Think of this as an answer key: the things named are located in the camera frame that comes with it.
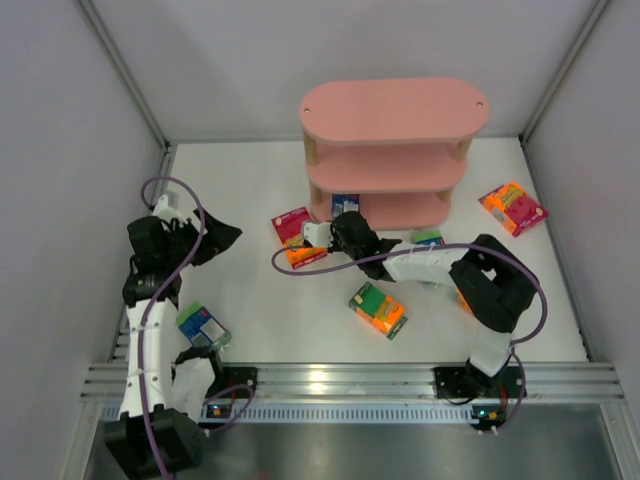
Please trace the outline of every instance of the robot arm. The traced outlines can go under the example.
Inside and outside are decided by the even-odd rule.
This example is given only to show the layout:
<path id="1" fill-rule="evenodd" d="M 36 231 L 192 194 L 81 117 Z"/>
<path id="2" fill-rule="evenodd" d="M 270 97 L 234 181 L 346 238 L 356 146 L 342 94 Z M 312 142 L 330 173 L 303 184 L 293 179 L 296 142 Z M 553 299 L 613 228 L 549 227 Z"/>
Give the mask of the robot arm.
<path id="1" fill-rule="evenodd" d="M 206 233 L 191 266 L 202 265 L 224 252 L 242 233 L 204 213 Z M 207 393 L 219 387 L 222 367 L 211 347 L 191 347 L 175 324 L 182 284 L 178 275 L 153 304 L 143 327 L 144 372 L 140 372 L 138 341 L 143 312 L 186 258 L 198 229 L 170 205 L 168 195 L 163 195 L 152 215 L 133 221 L 127 230 L 134 250 L 122 289 L 130 327 L 127 387 L 120 420 L 105 425 L 105 444 L 128 478 L 142 479 L 156 477 L 159 470 L 143 423 L 140 373 L 144 373 L 146 407 L 156 441 L 167 469 L 177 472 L 202 460 L 204 433 L 197 422 Z"/>
<path id="2" fill-rule="evenodd" d="M 329 252 L 345 252 L 353 260 L 416 248 L 401 240 L 378 238 L 358 212 L 343 213 L 331 223 L 306 223 L 303 237 L 310 245 L 326 247 Z M 518 261 L 490 235 L 480 235 L 473 244 Z M 417 280 L 458 289 L 480 322 L 467 364 L 468 380 L 478 390 L 487 387 L 504 368 L 518 319 L 536 293 L 535 286 L 518 269 L 474 250 L 413 252 L 362 263 L 359 267 L 374 280 Z M 493 279 L 485 274 L 490 271 L 495 273 Z"/>

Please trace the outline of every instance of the white table surface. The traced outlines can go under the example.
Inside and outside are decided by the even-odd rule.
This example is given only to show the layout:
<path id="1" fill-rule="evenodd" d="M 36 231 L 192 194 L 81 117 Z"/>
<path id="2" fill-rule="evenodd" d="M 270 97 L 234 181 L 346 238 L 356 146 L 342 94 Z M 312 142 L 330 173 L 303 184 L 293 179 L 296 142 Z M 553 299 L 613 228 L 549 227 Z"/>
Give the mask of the white table surface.
<path id="1" fill-rule="evenodd" d="M 476 139 L 469 168 L 440 225 L 445 241 L 471 242 L 480 233 L 498 238 L 539 278 L 549 300 L 545 329 L 518 347 L 524 361 L 586 361 L 567 291 L 544 225 L 512 238 L 477 199 L 510 180 L 533 192 L 517 139 Z M 315 277 L 277 273 L 270 263 L 280 247 L 270 219 L 307 205 L 309 188 L 302 142 L 181 144 L 173 176 L 187 182 L 215 218 L 240 227 L 242 236 L 208 264 L 183 273 L 181 305 L 200 301 L 229 328 L 226 362 L 462 362 L 473 345 L 477 320 L 452 301 L 446 287 L 417 282 L 374 282 L 407 308 L 407 324 L 388 340 L 347 307 L 367 281 L 357 268 Z M 183 214 L 194 208 L 180 194 Z M 410 232 L 383 232 L 410 239 Z M 348 261 L 336 253 L 308 267 Z M 282 265 L 287 261 L 282 258 Z M 531 331 L 538 297 L 521 316 L 515 335 Z"/>

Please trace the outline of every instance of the metal frame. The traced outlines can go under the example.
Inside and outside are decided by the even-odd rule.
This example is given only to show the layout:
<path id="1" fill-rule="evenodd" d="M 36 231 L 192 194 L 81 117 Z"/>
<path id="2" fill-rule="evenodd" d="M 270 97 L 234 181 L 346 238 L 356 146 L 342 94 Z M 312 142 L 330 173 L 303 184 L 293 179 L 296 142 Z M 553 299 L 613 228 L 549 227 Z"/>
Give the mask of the metal frame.
<path id="1" fill-rule="evenodd" d="M 85 477 L 93 439 L 98 430 L 102 415 L 100 403 L 83 403 L 76 418 L 75 429 L 71 442 L 64 456 L 64 463 L 57 480 L 80 480 Z"/>
<path id="2" fill-rule="evenodd" d="M 435 391 L 433 369 L 449 364 L 233 364 L 258 368 L 257 403 L 445 404 Z M 530 404 L 624 404 L 610 363 L 525 363 Z M 127 363 L 93 364 L 81 393 L 83 402 L 121 401 Z M 474 403 L 495 403 L 475 400 Z"/>
<path id="3" fill-rule="evenodd" d="M 593 5 L 593 8 L 587 15 L 587 18 L 580 26 L 580 29 L 578 30 L 578 33 L 576 34 L 573 42 L 571 42 L 571 46 L 569 47 L 569 50 L 562 60 L 560 67 L 549 82 L 549 85 L 547 85 L 547 88 L 545 88 L 545 91 L 542 94 L 540 101 L 538 102 L 538 106 L 533 111 L 531 118 L 524 128 L 524 131 L 520 135 L 520 139 L 523 144 L 526 144 L 531 139 L 531 136 L 540 124 L 540 121 L 544 117 L 544 114 L 547 112 L 547 109 L 555 99 L 557 93 L 560 90 L 560 87 L 562 87 L 562 84 L 573 69 L 576 60 L 584 50 L 587 42 L 591 38 L 591 35 L 595 31 L 595 28 L 602 20 L 603 15 L 607 11 L 611 3 L 613 3 L 613 0 L 597 0 Z"/>
<path id="4" fill-rule="evenodd" d="M 600 408 L 622 478 L 640 478 L 640 438 L 629 407 L 625 403 Z"/>
<path id="5" fill-rule="evenodd" d="M 151 111 L 151 107 L 149 107 L 147 100 L 142 94 L 138 83 L 124 61 L 120 50 L 114 42 L 111 33 L 109 33 L 109 30 L 107 29 L 95 5 L 91 0 L 74 0 L 74 3 L 82 14 L 82 17 L 89 24 L 89 27 L 98 40 L 98 43 L 104 49 L 107 60 L 109 60 L 113 66 L 113 69 L 120 78 L 124 89 L 127 91 L 133 104 L 142 115 L 149 131 L 156 139 L 156 142 L 158 142 L 158 145 L 160 145 L 161 148 L 168 148 L 170 143 L 166 135 L 162 132 L 160 124 Z"/>

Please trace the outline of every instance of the shelf tier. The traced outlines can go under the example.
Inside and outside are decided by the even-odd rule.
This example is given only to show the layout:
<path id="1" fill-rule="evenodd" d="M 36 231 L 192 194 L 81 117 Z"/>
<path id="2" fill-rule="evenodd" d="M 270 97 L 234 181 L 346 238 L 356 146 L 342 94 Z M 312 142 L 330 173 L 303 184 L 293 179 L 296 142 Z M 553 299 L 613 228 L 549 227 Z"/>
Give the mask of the shelf tier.
<path id="1" fill-rule="evenodd" d="M 447 77 L 325 83 L 300 104 L 305 132 L 333 145 L 455 142 L 473 137 L 488 118 L 482 92 Z"/>
<path id="2" fill-rule="evenodd" d="M 441 192 L 456 185 L 467 161 L 451 144 L 336 147 L 318 145 L 311 182 L 329 193 Z"/>
<path id="3" fill-rule="evenodd" d="M 373 230 L 403 230 L 438 225 L 451 209 L 451 200 L 441 200 L 433 192 L 367 193 L 360 195 L 360 213 Z M 330 222 L 331 194 L 323 192 L 322 202 L 311 205 L 316 220 Z"/>

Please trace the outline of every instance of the wooden shelf post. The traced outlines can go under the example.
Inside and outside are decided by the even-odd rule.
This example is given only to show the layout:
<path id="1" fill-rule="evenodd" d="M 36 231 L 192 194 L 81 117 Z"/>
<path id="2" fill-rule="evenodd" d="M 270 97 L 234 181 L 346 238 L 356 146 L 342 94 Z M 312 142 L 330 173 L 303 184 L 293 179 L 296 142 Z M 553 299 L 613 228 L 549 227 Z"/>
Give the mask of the wooden shelf post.
<path id="1" fill-rule="evenodd" d="M 472 138 L 466 138 L 464 140 L 460 140 L 456 145 L 456 160 L 462 161 L 467 158 L 467 152 L 469 151 L 469 147 L 471 146 Z"/>
<path id="2" fill-rule="evenodd" d="M 318 163 L 318 143 L 307 132 L 302 132 L 304 140 L 304 159 L 307 165 Z"/>

